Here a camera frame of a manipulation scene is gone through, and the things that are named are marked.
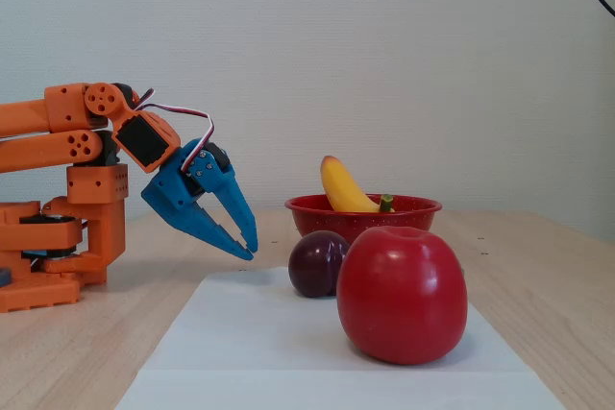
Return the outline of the blue gripper, black servo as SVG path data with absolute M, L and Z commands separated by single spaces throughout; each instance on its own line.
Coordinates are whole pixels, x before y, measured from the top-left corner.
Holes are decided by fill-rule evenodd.
M 250 261 L 258 251 L 256 219 L 235 179 L 226 151 L 208 141 L 197 149 L 187 170 L 182 170 L 198 144 L 194 139 L 176 151 L 143 189 L 141 197 L 170 226 L 179 226 L 218 250 Z M 204 194 L 212 194 L 219 201 L 237 225 L 245 245 L 201 208 L 198 200 Z

